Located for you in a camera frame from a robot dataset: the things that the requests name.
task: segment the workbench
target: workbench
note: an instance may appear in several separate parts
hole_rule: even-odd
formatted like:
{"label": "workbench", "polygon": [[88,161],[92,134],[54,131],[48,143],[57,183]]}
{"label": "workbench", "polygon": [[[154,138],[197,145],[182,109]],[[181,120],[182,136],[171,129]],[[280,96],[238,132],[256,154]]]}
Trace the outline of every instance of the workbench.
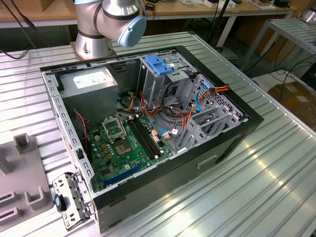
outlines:
{"label": "workbench", "polygon": [[[215,10],[215,7],[210,8],[204,4],[186,6],[179,1],[176,1],[175,3],[158,2],[155,7],[155,20],[208,18],[214,17]],[[249,0],[243,0],[243,2],[237,4],[235,8],[226,9],[224,17],[229,17],[229,19],[217,43],[217,47],[222,47],[224,45],[225,40],[238,16],[285,15],[285,18],[290,18],[296,10],[297,8],[292,5],[290,8],[277,7],[276,9],[261,10],[249,3]],[[77,24],[76,8],[73,0],[54,0],[54,2],[44,12],[22,9],[22,13],[33,21],[35,26]],[[153,18],[153,12],[147,11],[147,20],[153,20]],[[14,21],[10,13],[2,7],[2,9],[0,9],[0,28],[14,27],[19,27],[19,25]]]}
{"label": "workbench", "polygon": [[[298,59],[304,50],[312,55],[316,54],[316,25],[307,24],[306,22],[297,18],[268,20],[265,22],[257,38],[249,48],[240,68],[242,71],[245,69],[251,56],[269,29],[274,30],[275,34],[261,53],[262,55],[265,54],[265,52],[267,52],[270,47],[272,47],[274,41],[277,39],[277,37],[279,37],[279,35],[284,36],[300,47],[300,50],[298,50],[296,55],[293,57],[294,59]],[[290,69],[292,66],[294,66],[295,62],[296,60],[294,60],[288,68]]]}
{"label": "workbench", "polygon": [[[316,228],[315,132],[196,35],[148,36],[133,48],[114,43],[114,49],[120,55],[174,45],[185,46],[264,121],[226,160],[102,236],[310,236]],[[50,184],[74,168],[39,67],[75,61],[70,46],[30,50],[18,61],[0,56],[0,143],[35,135]],[[94,220],[67,233],[55,206],[0,234],[26,235],[99,236]]]}

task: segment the motherboard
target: motherboard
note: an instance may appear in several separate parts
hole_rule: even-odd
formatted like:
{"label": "motherboard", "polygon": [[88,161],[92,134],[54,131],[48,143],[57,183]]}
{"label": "motherboard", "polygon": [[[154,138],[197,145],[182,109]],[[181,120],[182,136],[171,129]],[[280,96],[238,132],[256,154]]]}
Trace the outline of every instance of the motherboard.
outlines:
{"label": "motherboard", "polygon": [[146,116],[122,121],[112,118],[88,132],[88,136],[92,146],[94,192],[172,156]]}

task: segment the metal table surface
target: metal table surface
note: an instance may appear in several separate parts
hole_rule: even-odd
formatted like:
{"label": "metal table surface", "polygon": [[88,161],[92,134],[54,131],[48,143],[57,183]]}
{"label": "metal table surface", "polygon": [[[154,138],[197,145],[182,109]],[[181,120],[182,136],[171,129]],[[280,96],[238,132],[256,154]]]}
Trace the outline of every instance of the metal table surface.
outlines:
{"label": "metal table surface", "polygon": [[[277,39],[279,35],[282,35],[286,37],[288,40],[294,42],[295,44],[300,46],[302,50],[306,50],[311,54],[316,54],[316,25],[309,25],[297,18],[267,20],[264,26],[262,27],[261,31],[259,32],[257,38],[253,42],[252,46],[248,50],[243,61],[243,65],[241,66],[241,70],[245,69],[251,56],[257,49],[259,43],[265,36],[268,29],[274,30],[275,34],[267,43],[267,46],[262,51],[261,55],[263,55],[265,52],[269,50],[269,48],[273,45],[274,41]],[[302,53],[302,50],[300,50],[294,58],[299,58],[299,54]]]}
{"label": "metal table surface", "polygon": [[[184,45],[265,120],[225,161],[103,236],[309,236],[316,228],[316,134],[195,35],[149,36],[134,48],[114,47],[123,54],[173,45]],[[49,183],[73,167],[39,67],[76,60],[69,46],[31,50],[19,61],[0,56],[0,142],[35,135]],[[45,235],[99,236],[93,220],[67,233],[56,207],[0,233]]]}

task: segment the wooden table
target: wooden table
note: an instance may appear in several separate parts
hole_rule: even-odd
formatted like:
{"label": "wooden table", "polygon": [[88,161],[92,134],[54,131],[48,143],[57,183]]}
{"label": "wooden table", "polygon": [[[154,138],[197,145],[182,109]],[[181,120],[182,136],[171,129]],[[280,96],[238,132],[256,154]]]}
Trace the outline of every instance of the wooden table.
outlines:
{"label": "wooden table", "polygon": [[[217,46],[223,46],[228,33],[230,32],[238,16],[253,15],[285,15],[290,18],[296,7],[277,8],[277,10],[261,10],[256,6],[243,0],[235,8],[227,9],[224,17],[229,17]],[[72,0],[55,0],[44,12],[21,10],[36,26],[56,26],[56,25],[75,25],[77,24],[76,8]],[[196,6],[186,6],[181,2],[176,3],[158,2],[156,4],[155,20],[167,19],[190,19],[214,17],[215,8],[209,8],[204,4]],[[153,19],[153,12],[147,11],[147,19]],[[0,28],[14,28],[19,25],[14,21],[10,13],[0,4]]]}

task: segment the gray plastic holder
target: gray plastic holder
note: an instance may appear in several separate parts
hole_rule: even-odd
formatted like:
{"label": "gray plastic holder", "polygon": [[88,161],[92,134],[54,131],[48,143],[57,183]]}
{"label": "gray plastic holder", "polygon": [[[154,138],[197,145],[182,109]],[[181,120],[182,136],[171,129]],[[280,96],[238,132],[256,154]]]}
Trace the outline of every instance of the gray plastic holder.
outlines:
{"label": "gray plastic holder", "polygon": [[0,232],[53,206],[34,136],[0,144]]}

